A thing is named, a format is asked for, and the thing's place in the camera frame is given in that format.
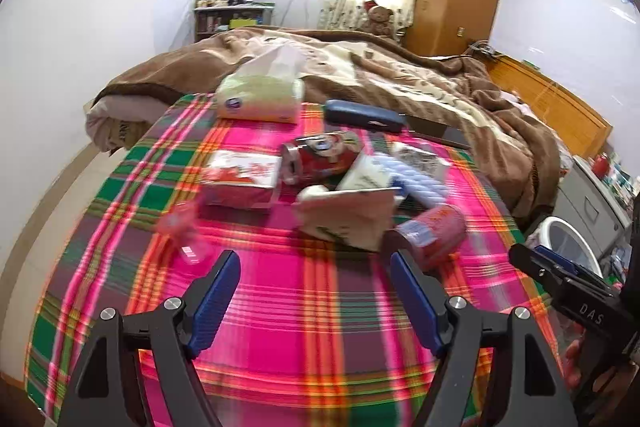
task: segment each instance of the snack package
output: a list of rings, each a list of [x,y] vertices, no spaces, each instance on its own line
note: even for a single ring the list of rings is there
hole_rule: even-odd
[[[233,208],[270,208],[278,197],[280,157],[218,150],[202,170],[206,204]]]
[[[451,163],[433,152],[411,147],[402,142],[395,142],[391,147],[391,154],[402,163],[428,174],[440,183],[444,183],[447,179]]]
[[[249,60],[218,86],[218,116],[296,123],[304,91],[298,75],[304,61],[303,53],[291,44]]]

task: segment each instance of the red object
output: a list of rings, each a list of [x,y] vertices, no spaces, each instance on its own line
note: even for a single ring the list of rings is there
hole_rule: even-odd
[[[353,131],[296,138],[282,146],[282,177],[287,185],[318,182],[347,172],[360,151],[362,142]]]
[[[156,225],[156,232],[171,237],[187,264],[197,264],[213,252],[195,227],[197,217],[198,202],[185,201],[174,204]]]
[[[596,175],[596,178],[601,180],[609,172],[609,158],[605,153],[602,153],[596,158],[591,166],[591,172]]]
[[[265,210],[278,199],[280,157],[218,149],[200,173],[205,204]]]
[[[445,261],[465,236],[465,216],[460,209],[441,204],[387,230],[380,253],[386,259],[398,250],[406,250],[422,271],[428,271]]]
[[[378,3],[375,2],[375,1],[364,1],[364,3],[362,3],[362,5],[364,6],[364,11],[366,13],[369,10],[371,10],[374,6],[378,6]]]

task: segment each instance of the red can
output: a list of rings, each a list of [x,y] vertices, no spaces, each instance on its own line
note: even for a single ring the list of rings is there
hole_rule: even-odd
[[[394,252],[406,250],[422,271],[428,271],[444,261],[465,235],[465,216],[460,209],[441,204],[387,230],[382,236],[380,253],[386,262]]]
[[[287,185],[311,184],[349,170],[362,151],[353,131],[304,136],[282,146],[282,178]]]

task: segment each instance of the human hand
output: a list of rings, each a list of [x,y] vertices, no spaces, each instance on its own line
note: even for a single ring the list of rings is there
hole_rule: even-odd
[[[580,378],[582,377],[580,368],[578,368],[578,357],[583,342],[583,338],[573,341],[564,354],[564,381],[569,391],[574,390],[578,386]],[[600,425],[610,418],[616,410],[616,407],[620,404],[620,401],[624,398],[637,371],[637,365],[629,362],[617,369],[611,367],[608,371],[604,372],[604,374],[596,378],[596,381],[593,383],[593,391],[594,393],[600,393],[600,396],[597,398],[600,405],[597,407],[598,412],[590,422],[590,426]]]

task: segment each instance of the white bucket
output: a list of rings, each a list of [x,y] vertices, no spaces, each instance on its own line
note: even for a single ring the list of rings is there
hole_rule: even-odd
[[[547,217],[527,237],[525,245],[532,250],[537,245],[547,247],[569,261],[574,261],[574,263],[591,270],[598,277],[602,277],[598,260],[593,251],[578,231],[564,219],[556,216]]]

